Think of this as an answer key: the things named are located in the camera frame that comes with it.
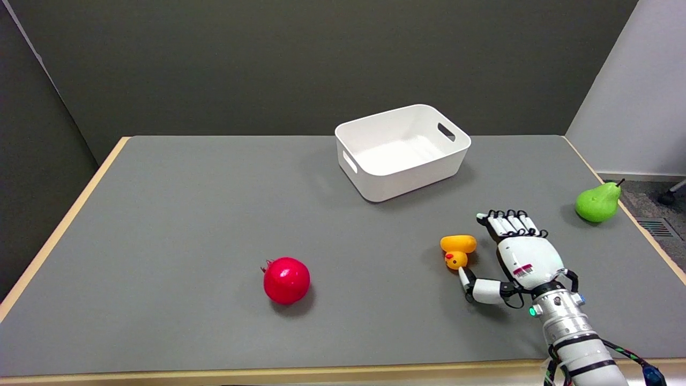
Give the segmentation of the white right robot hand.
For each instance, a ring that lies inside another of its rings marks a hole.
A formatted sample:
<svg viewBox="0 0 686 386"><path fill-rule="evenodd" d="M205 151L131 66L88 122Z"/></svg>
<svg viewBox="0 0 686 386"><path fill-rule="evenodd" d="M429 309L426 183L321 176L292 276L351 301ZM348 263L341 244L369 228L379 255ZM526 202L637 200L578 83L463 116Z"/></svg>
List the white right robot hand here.
<svg viewBox="0 0 686 386"><path fill-rule="evenodd" d="M578 293L578 276L564 266L561 255L547 240L548 231L537 227L527 212L489 210L476 217L497 244L497 260L507 281L478 278L468 267L461 267L458 273L468 302L512 307L508 302L512 296L522 299L530 295L536 300L563 290L559 276L571 281L569 292Z"/></svg>

